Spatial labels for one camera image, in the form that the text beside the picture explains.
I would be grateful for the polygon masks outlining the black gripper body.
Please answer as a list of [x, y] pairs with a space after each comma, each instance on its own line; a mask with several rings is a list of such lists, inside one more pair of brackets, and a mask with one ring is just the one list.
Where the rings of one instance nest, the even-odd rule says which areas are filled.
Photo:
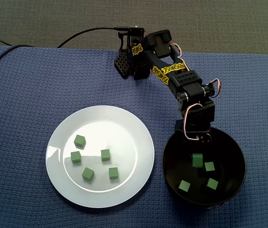
[[213, 101], [192, 104], [183, 114], [182, 120], [175, 121], [175, 132], [182, 132], [187, 140], [199, 140], [201, 134], [211, 134], [211, 122], [214, 121], [215, 114]]

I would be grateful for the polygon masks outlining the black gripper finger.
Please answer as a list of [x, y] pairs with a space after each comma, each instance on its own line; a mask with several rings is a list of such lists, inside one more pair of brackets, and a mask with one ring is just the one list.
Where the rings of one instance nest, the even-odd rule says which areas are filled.
[[199, 141], [203, 144], [212, 143], [212, 137], [210, 133], [203, 133], [199, 136]]

